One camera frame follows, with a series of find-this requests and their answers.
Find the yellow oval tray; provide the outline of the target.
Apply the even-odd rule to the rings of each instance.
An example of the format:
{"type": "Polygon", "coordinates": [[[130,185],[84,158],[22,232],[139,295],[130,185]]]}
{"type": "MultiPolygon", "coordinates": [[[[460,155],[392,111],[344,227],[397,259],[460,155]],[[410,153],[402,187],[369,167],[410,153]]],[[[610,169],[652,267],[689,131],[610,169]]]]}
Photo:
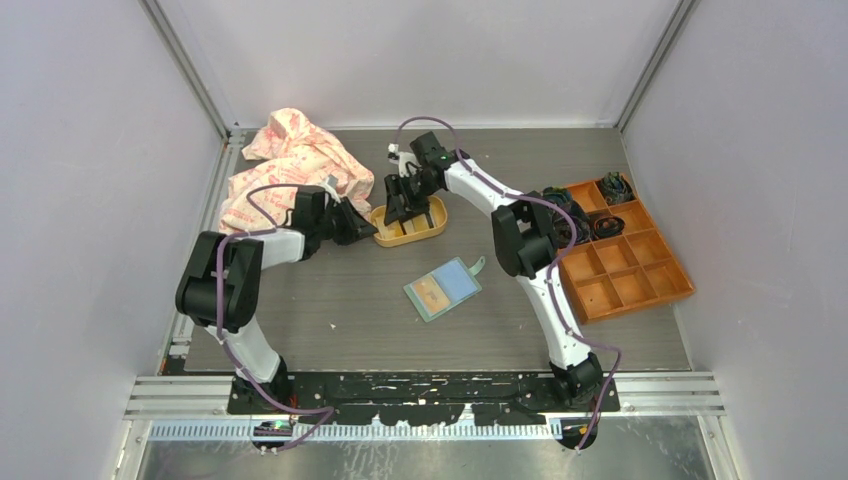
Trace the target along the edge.
{"type": "Polygon", "coordinates": [[[393,248],[442,234],[448,223],[445,204],[437,196],[430,196],[428,200],[430,203],[428,213],[403,223],[393,222],[385,225],[386,207],[379,206],[373,209],[369,221],[377,228],[377,233],[373,235],[374,241],[381,247],[393,248]]]}

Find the green card holder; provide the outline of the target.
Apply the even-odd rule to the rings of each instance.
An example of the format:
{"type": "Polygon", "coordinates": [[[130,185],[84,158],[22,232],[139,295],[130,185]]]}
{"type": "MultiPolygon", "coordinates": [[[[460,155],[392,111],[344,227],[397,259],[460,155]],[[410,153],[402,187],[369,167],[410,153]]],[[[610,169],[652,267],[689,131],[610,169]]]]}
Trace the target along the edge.
{"type": "Polygon", "coordinates": [[[429,323],[435,320],[436,318],[443,316],[444,314],[457,307],[467,299],[478,294],[482,290],[482,286],[477,280],[477,275],[481,272],[485,265],[485,256],[479,257],[478,260],[471,267],[467,266],[459,257],[455,257],[446,262],[445,264],[439,266],[438,268],[425,274],[433,274],[436,280],[438,281],[439,285],[443,288],[443,290],[447,293],[451,300],[450,307],[434,317],[430,317],[425,313],[420,303],[413,297],[413,293],[411,291],[411,284],[425,275],[406,284],[403,287],[403,291],[407,295],[408,299],[414,306],[421,319],[425,323],[429,323]]]}

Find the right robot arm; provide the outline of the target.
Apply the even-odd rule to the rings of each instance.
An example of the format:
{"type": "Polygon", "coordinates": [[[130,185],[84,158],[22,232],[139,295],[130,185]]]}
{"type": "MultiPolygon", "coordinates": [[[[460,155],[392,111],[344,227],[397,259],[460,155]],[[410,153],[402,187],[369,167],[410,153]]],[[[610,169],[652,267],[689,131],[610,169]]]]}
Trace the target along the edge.
{"type": "Polygon", "coordinates": [[[556,400],[577,411],[603,395],[606,377],[569,310],[553,212],[542,196],[506,186],[463,151],[445,148],[432,132],[414,139],[407,152],[391,143],[387,156],[398,166],[385,179],[387,219],[404,222],[424,213],[430,196],[440,190],[488,215],[498,264],[522,287],[542,327],[556,400]]]}

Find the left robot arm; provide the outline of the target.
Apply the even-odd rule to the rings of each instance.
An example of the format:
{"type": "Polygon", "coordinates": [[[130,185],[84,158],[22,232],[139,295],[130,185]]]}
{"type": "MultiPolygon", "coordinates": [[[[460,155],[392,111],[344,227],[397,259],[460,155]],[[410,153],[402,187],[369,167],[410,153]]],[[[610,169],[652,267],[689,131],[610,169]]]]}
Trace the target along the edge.
{"type": "Polygon", "coordinates": [[[288,406],[292,386],[283,357],[257,319],[263,271],[305,261],[325,241],[347,246],[377,232],[350,199],[334,198],[325,187],[291,188],[293,207],[282,220],[263,211],[270,223],[263,230],[201,232],[175,294],[177,311],[214,336],[255,403],[269,413],[288,406]]]}

